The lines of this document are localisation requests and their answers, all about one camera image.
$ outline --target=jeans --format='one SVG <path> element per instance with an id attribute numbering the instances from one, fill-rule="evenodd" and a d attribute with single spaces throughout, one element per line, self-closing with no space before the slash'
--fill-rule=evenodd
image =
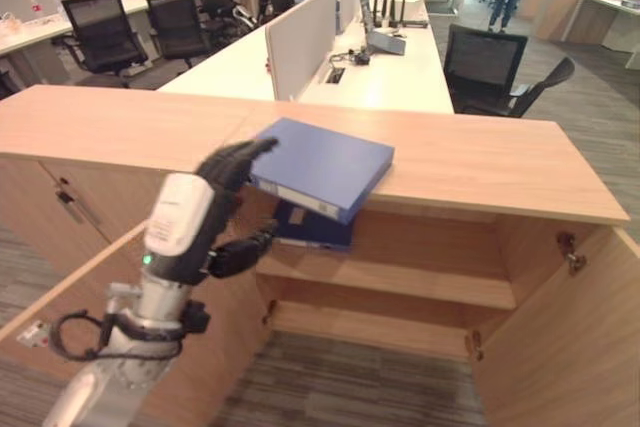
<path id="1" fill-rule="evenodd" d="M 493 14 L 491 14 L 491 21 L 489 25 L 493 27 L 493 24 L 496 23 L 498 17 L 502 13 L 502 7 L 504 6 L 504 14 L 502 16 L 502 28 L 504 29 L 507 25 L 509 25 L 509 21 L 511 20 L 511 15 L 513 11 L 516 10 L 516 4 L 518 0 L 506 0 L 507 5 L 504 5 L 505 0 L 496 0 L 496 5 L 493 8 Z"/>

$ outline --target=door handle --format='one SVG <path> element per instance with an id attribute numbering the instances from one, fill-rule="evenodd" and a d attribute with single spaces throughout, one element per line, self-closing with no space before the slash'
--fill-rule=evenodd
<path id="1" fill-rule="evenodd" d="M 69 197 L 73 196 L 72 198 L 75 202 L 76 207 L 82 213 L 82 215 L 84 215 L 89 220 L 89 222 L 91 222 L 95 226 L 101 224 L 100 218 L 96 215 L 93 209 L 89 207 L 87 202 L 84 201 L 80 192 L 78 192 L 67 179 L 65 179 L 64 177 L 60 177 L 59 185 L 62 186 L 62 191 L 69 195 Z"/>
<path id="2" fill-rule="evenodd" d="M 82 216 L 74 209 L 75 199 L 62 189 L 56 190 L 56 197 L 71 218 L 75 220 L 77 224 L 82 224 Z"/>

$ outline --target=robotic arm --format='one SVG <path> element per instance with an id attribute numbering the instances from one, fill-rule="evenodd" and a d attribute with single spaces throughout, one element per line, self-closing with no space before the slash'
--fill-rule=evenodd
<path id="1" fill-rule="evenodd" d="M 231 145 L 214 152 L 194 174 L 165 179 L 147 224 L 139 286 L 111 284 L 102 320 L 87 311 L 68 314 L 50 332 L 51 348 L 88 362 L 67 386 L 44 427 L 126 427 L 142 401 L 182 352 L 182 340 L 206 331 L 204 304 L 189 300 L 209 275 L 224 279 L 254 266 L 273 239 L 269 224 L 247 239 L 212 250 L 240 205 L 238 192 L 253 161 L 276 139 Z M 121 308 L 123 300 L 132 307 Z M 83 320 L 100 329 L 97 347 L 67 350 L 61 327 Z"/>

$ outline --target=blue binder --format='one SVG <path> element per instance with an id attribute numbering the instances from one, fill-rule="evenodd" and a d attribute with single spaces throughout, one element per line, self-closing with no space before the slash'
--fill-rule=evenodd
<path id="1" fill-rule="evenodd" d="M 282 118 L 258 135 L 280 144 L 261 156 L 251 181 L 308 210 L 351 222 L 393 160 L 394 148 Z"/>
<path id="2" fill-rule="evenodd" d="M 340 252 L 351 247 L 355 220 L 343 225 L 286 200 L 278 202 L 273 218 L 278 221 L 276 239 L 283 244 Z"/>

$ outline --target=antenna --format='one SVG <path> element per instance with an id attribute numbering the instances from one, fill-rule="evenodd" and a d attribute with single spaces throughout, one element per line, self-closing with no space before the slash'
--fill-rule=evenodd
<path id="1" fill-rule="evenodd" d="M 382 0 L 382 12 L 380 13 L 382 19 L 387 16 L 387 0 Z"/>
<path id="2" fill-rule="evenodd" d="M 376 18 L 378 17 L 378 0 L 373 0 L 373 26 L 378 26 L 378 21 Z"/>
<path id="3" fill-rule="evenodd" d="M 404 27 L 404 4 L 407 0 L 402 0 L 402 7 L 400 7 L 400 22 L 399 24 Z"/>
<path id="4" fill-rule="evenodd" d="M 391 6 L 389 7 L 389 26 L 395 27 L 396 24 L 396 0 L 391 0 Z"/>

